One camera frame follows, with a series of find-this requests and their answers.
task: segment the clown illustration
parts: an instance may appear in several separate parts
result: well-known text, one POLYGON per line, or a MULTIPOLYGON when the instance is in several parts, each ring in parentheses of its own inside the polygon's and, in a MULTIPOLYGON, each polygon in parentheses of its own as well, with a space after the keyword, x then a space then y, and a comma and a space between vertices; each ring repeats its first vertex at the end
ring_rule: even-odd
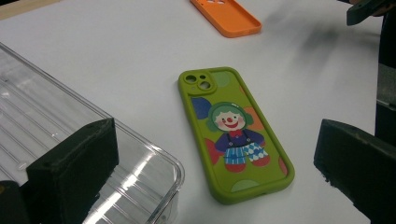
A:
POLYGON ((242 172, 247 165, 247 157, 258 167, 270 162, 270 156, 263 148, 264 137, 247 129, 252 123, 252 116, 233 103, 218 103, 209 109, 207 126, 213 132, 224 132, 214 148, 223 154, 225 167, 230 172, 242 172))

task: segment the white table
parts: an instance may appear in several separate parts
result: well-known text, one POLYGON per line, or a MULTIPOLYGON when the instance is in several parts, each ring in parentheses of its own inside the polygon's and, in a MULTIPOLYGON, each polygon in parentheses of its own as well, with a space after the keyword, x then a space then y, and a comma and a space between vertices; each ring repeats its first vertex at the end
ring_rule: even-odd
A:
POLYGON ((374 133, 381 19, 347 27, 335 0, 239 3, 260 34, 226 38, 188 0, 63 0, 0 21, 0 41, 183 163, 176 223, 370 223, 313 158, 322 119, 374 133), (287 189, 235 205, 210 196, 177 90, 182 72, 224 65, 296 170, 287 189))

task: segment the colorful shapes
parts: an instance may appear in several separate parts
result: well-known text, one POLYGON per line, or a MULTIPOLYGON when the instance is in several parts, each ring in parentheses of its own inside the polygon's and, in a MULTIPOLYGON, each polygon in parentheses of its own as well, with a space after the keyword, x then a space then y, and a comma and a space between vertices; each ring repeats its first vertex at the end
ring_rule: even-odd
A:
POLYGON ((260 121, 259 115, 257 115, 256 111, 253 107, 245 107, 245 111, 253 118, 253 123, 247 126, 251 130, 260 131, 264 130, 264 125, 260 121))
POLYGON ((219 161, 219 157, 222 156, 224 153, 218 151, 215 147, 215 143, 209 139, 205 139, 205 144, 207 147, 207 150, 209 152, 210 160, 212 161, 212 164, 216 164, 219 161))
POLYGON ((191 102, 197 118, 206 119, 212 104, 203 97, 191 98, 191 102))

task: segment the clear plastic container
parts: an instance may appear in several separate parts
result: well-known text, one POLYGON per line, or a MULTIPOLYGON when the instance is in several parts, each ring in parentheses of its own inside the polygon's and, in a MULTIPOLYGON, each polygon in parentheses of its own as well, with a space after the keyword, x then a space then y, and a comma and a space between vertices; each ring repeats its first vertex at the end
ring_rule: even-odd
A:
MULTIPOLYGON (((25 168, 106 112, 0 43, 0 180, 25 168)), ((116 120, 118 165, 84 223, 171 223, 184 180, 181 163, 116 120)))

